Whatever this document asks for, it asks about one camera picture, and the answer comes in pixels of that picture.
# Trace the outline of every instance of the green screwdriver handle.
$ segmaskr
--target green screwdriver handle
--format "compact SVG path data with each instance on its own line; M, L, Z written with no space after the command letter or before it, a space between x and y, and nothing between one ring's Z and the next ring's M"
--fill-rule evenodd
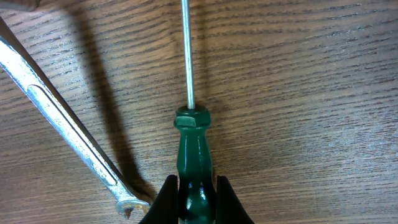
M215 220L216 192L213 163L205 136L211 124L210 112L200 105L176 111L174 126L180 130L177 169L180 176L178 216L184 224L212 224Z

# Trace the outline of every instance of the metal shaft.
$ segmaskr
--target metal shaft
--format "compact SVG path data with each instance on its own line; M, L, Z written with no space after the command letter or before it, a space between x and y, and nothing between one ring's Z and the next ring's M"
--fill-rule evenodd
M182 33L184 39L184 54L185 54L185 74L187 79L188 109L195 109L195 90L193 86L189 0L181 0L181 10L182 10Z

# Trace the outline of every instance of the wrench handle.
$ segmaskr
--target wrench handle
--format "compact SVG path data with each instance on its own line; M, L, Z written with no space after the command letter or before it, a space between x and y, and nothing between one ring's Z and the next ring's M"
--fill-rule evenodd
M119 213L124 214L125 210L134 207L144 210L149 208L150 198L138 194L126 183L122 174L1 18L0 66L111 191L117 200L116 210Z

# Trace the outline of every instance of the table surface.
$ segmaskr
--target table surface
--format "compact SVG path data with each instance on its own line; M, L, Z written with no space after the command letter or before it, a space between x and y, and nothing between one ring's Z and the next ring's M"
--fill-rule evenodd
M398 223L398 2L191 2L216 175L262 223ZM177 174L186 104L178 0L42 0L0 11L137 186ZM137 223L0 73L0 223Z

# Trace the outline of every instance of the wood grain surface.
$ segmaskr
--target wood grain surface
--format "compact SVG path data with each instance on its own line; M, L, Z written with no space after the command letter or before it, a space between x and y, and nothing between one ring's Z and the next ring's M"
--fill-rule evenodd
M398 223L398 2L192 0L216 175L265 223ZM179 0L0 11L130 182L176 174ZM0 223L137 223L0 73Z

